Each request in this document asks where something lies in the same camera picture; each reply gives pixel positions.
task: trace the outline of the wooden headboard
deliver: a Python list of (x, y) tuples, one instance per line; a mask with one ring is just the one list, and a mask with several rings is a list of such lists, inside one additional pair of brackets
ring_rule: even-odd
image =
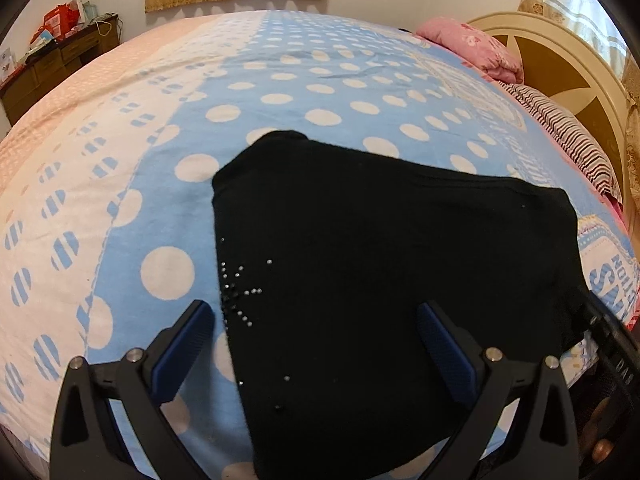
[(640, 216), (626, 166), (626, 91), (609, 65), (561, 25), (526, 12), (497, 12), (469, 22), (522, 59), (525, 84), (570, 110), (607, 153), (623, 193), (625, 224), (636, 257)]

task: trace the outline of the folded black shirt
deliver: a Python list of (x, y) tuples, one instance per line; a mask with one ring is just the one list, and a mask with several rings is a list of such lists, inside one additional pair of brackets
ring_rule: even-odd
[(418, 337), (436, 300), (484, 348), (582, 338), (564, 191), (274, 132), (213, 179), (229, 346), (261, 480), (367, 479), (465, 416)]

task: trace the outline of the desk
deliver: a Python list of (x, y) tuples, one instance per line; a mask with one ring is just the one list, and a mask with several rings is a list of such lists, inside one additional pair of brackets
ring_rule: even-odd
[(0, 86), (0, 100), (11, 126), (67, 77), (119, 43), (118, 16), (114, 15), (30, 56)]

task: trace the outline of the blue gripper pad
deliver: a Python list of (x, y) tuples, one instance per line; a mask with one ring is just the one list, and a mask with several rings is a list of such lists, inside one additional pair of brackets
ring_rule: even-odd
[(417, 327), (451, 397), (471, 409), (484, 381), (482, 349), (468, 332), (453, 325), (433, 302), (418, 307)]
[(213, 334), (214, 316), (204, 301), (193, 301), (171, 328), (149, 345), (143, 378), (156, 405), (174, 400), (196, 357)]

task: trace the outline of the polka dot bed sheet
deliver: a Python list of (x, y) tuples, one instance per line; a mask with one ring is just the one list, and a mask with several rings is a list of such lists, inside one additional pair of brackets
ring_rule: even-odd
[[(43, 459), (69, 359), (145, 347), (194, 298), (221, 318), (210, 180), (271, 130), (565, 189), (587, 283), (634, 318), (638, 266), (618, 216), (519, 104), (455, 54), (302, 12), (180, 22), (75, 74), (0, 145), (0, 424)], [(254, 478), (222, 323), (215, 331), (162, 410), (211, 478)], [(567, 352), (568, 382), (593, 359), (589, 339)], [(116, 416), (155, 476), (117, 405)], [(443, 445), (379, 478), (416, 478)]]

